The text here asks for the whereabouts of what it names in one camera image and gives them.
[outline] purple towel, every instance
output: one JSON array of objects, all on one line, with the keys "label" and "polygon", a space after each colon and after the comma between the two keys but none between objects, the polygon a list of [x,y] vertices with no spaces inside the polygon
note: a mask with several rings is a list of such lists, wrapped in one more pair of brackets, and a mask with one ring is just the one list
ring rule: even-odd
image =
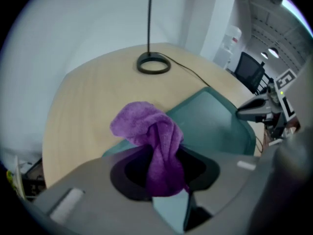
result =
[{"label": "purple towel", "polygon": [[152,146],[154,153],[146,181],[152,196],[172,196],[183,188],[188,190],[183,167],[176,158],[183,133],[164,112],[148,102],[129,103],[117,114],[110,129],[115,136],[135,145]]}]

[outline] green tray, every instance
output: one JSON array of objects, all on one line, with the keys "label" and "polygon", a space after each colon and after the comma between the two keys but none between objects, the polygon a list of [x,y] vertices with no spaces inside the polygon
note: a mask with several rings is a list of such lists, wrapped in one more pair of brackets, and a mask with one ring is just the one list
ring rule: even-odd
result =
[{"label": "green tray", "polygon": [[[239,120],[236,107],[211,87],[203,88],[168,115],[184,133],[182,144],[204,156],[210,152],[254,154],[255,134],[246,121]],[[135,147],[123,140],[103,156]]]}]

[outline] black ring-shaped base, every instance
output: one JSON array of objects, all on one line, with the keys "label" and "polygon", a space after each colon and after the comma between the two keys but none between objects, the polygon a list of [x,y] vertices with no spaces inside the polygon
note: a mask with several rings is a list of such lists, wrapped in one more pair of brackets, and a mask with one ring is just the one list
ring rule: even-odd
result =
[{"label": "black ring-shaped base", "polygon": [[[151,62],[151,61],[156,61],[160,63],[164,63],[166,65],[166,68],[162,70],[145,70],[143,67],[141,67],[142,64]],[[171,69],[171,63],[168,61],[165,57],[162,55],[155,53],[155,52],[145,52],[141,54],[138,59],[137,59],[137,69],[145,74],[150,74],[150,75],[156,75],[156,74],[162,74],[166,73]]]}]

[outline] mesh chair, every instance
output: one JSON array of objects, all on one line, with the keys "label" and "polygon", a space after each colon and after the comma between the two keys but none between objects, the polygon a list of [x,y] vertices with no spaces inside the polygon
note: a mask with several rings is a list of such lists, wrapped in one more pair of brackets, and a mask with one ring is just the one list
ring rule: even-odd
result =
[{"label": "mesh chair", "polygon": [[252,93],[257,93],[258,86],[265,74],[265,70],[253,57],[242,52],[234,73],[236,78]]}]

